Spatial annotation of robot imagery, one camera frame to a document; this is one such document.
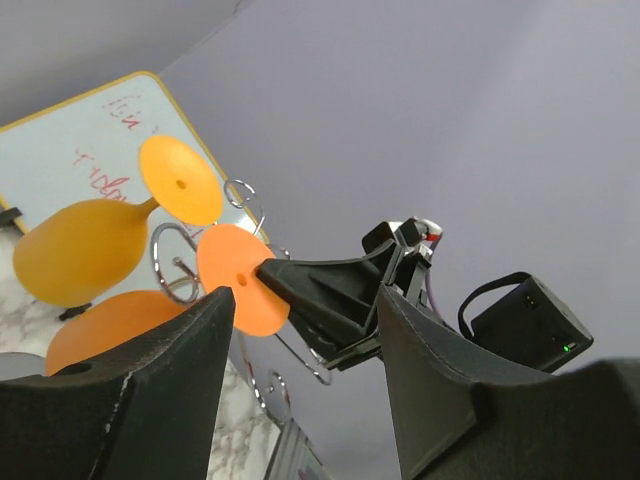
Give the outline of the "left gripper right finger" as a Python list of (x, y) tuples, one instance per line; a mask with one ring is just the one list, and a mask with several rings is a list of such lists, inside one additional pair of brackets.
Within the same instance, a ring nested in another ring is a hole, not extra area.
[(405, 479), (635, 479), (639, 363), (555, 376), (465, 340), (384, 287), (379, 333)]

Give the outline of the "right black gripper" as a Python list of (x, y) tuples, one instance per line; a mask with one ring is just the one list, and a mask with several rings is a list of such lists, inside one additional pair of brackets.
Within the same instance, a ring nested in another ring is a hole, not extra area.
[(290, 307), (289, 320), (315, 350), (340, 350), (325, 360), (328, 370), (344, 371), (381, 358), (375, 299), (379, 287), (392, 287), (432, 320), (444, 322), (431, 286), (433, 254), (442, 239), (437, 223), (419, 217), (384, 222), (365, 236), (390, 237), (371, 253), (340, 261), (268, 259), (257, 278)]

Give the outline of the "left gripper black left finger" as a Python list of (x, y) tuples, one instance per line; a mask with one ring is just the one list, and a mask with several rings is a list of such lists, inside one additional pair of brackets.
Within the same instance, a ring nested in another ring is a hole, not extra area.
[(206, 478), (234, 311), (220, 287), (58, 374), (2, 382), (2, 478)]

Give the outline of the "orange plastic wine glass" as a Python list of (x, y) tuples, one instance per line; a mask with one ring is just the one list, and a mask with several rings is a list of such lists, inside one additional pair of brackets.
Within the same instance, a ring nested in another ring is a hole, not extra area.
[[(198, 299), (206, 294), (200, 293)], [(45, 373), (54, 375), (111, 350), (175, 318), (191, 305), (177, 304), (160, 290), (136, 290), (108, 298), (57, 332), (45, 356)]]

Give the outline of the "yellow plastic wine glass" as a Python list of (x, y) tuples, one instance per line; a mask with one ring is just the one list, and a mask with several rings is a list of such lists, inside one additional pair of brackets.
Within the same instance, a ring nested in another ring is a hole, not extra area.
[(195, 226), (219, 219), (222, 188), (211, 163), (192, 147), (171, 136), (154, 135), (140, 146), (138, 161), (151, 193), (148, 200), (76, 202), (16, 244), (16, 277), (37, 300), (77, 307), (126, 279), (144, 255), (148, 218), (157, 208)]

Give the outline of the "chrome wine glass rack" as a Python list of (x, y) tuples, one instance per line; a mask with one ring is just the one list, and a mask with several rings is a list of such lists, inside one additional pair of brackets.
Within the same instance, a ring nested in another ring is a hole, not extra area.
[[(311, 365), (281, 336), (280, 330), (289, 319), (290, 307), (270, 291), (257, 277), (258, 267), (266, 260), (281, 254), (286, 260), (289, 252), (260, 239), (260, 231), (266, 219), (263, 204), (255, 189), (239, 179), (228, 179), (223, 193), (231, 206), (244, 210), (249, 204), (258, 208), (259, 218), (252, 230), (235, 224), (214, 224), (204, 231), (199, 241), (194, 241), (180, 225), (165, 222), (157, 226), (150, 239), (150, 257), (157, 282), (164, 293), (175, 303), (189, 306), (200, 293), (211, 293), (218, 287), (229, 287), (235, 298), (234, 327), (238, 330), (238, 344), (259, 407), (276, 424), (282, 426), (292, 418), (291, 400), (282, 375), (274, 369), (268, 371), (269, 383), (258, 387), (253, 365), (247, 351), (246, 338), (275, 337), (293, 357), (300, 362), (317, 381), (325, 386), (333, 382), (331, 375), (323, 376), (317, 367), (323, 365), (320, 355), (311, 350), (316, 365)], [(184, 272), (180, 279), (166, 280), (160, 261), (160, 239), (167, 231), (176, 231), (194, 251), (196, 270), (190, 269), (176, 257), (174, 266)]]

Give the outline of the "whiteboard with yellow frame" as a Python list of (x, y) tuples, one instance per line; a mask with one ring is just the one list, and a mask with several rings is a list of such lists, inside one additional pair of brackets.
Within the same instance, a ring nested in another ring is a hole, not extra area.
[(20, 211), (15, 223), (26, 233), (77, 201), (144, 201), (138, 150), (155, 134), (214, 158), (159, 77), (144, 71), (5, 125), (1, 206)]

